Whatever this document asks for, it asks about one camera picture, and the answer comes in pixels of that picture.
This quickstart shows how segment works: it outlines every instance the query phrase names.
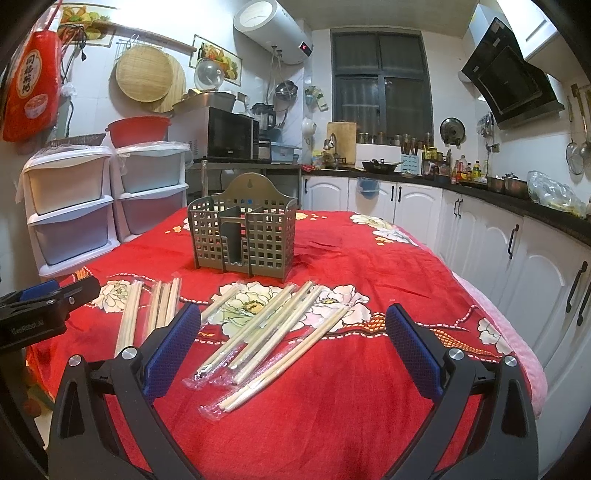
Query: window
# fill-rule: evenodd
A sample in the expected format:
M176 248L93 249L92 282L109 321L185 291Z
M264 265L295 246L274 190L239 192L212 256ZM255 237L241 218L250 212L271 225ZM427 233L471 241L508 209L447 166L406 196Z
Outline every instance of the window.
M335 33L334 118L388 137L433 134L427 60L420 35Z

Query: black countertop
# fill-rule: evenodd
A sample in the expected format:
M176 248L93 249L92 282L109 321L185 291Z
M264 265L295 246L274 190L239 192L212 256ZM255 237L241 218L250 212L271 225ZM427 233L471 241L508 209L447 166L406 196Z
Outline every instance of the black countertop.
M429 185L450 190L452 192L483 200L484 202L503 208L517 215L528 216L542 223L546 223L591 247L591 222L575 217L569 213L559 212L558 210L539 205L530 200L517 199L501 193L493 193L488 190L480 190L462 185L436 183L432 180L423 178L406 178L396 174L380 175L359 170L316 170L304 175L310 175L313 177L347 177L353 179L357 177L365 177L384 181L397 181L399 183Z

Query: gray plastic basket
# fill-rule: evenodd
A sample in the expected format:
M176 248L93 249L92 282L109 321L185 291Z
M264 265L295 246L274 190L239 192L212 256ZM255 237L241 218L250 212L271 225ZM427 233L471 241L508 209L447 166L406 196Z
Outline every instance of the gray plastic basket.
M191 202L187 217L195 266L280 278L294 253L297 200L258 173L236 177L223 193Z

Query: blue gripper pad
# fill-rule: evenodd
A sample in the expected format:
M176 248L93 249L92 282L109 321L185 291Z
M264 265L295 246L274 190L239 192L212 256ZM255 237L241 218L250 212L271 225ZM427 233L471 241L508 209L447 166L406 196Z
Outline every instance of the blue gripper pad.
M23 290L20 301L34 300L59 290L60 284L56 280L46 281L34 287Z
M142 393L150 404L166 395L201 328L201 312L197 305L188 305L178 315L180 318L173 319L169 333L144 369Z
M386 332L418 392L422 397L437 402L443 395L440 365L396 305L388 308L385 322Z

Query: red plastic basin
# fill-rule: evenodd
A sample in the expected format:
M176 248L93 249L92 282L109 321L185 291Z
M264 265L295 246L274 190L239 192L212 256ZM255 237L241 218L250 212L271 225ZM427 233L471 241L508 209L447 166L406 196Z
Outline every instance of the red plastic basin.
M164 116L133 116L109 124L105 131L111 134L113 146L121 148L164 140L169 125L170 119Z

